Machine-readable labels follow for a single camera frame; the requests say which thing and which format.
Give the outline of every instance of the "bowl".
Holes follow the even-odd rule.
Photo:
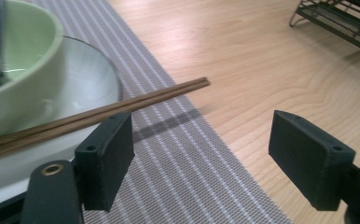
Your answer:
[[[63,28],[34,5],[6,0],[5,71],[0,87],[0,135],[55,117],[64,77]]]

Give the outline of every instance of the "gray striped placemat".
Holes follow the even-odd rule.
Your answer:
[[[118,68],[122,98],[174,84],[104,0],[33,0]],[[132,114],[136,157],[110,213],[87,223],[290,223],[185,97]]]

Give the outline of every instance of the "wooden table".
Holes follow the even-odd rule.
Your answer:
[[[298,1],[109,0],[176,82],[207,76],[188,95],[259,185],[295,223],[343,223],[316,212],[268,155],[274,109],[310,120],[356,150],[360,49],[305,22]]]

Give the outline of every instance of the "metal wire rack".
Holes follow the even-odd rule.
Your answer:
[[[295,21],[296,15],[302,18]],[[360,0],[301,0],[290,26],[305,19],[360,48]]]

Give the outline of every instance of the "wooden chopstick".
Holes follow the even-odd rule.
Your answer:
[[[0,136],[0,155],[89,127],[102,122],[104,119],[118,112],[136,111],[209,85],[210,82],[207,78],[202,77],[170,88],[137,96],[130,100],[106,105],[27,130]]]

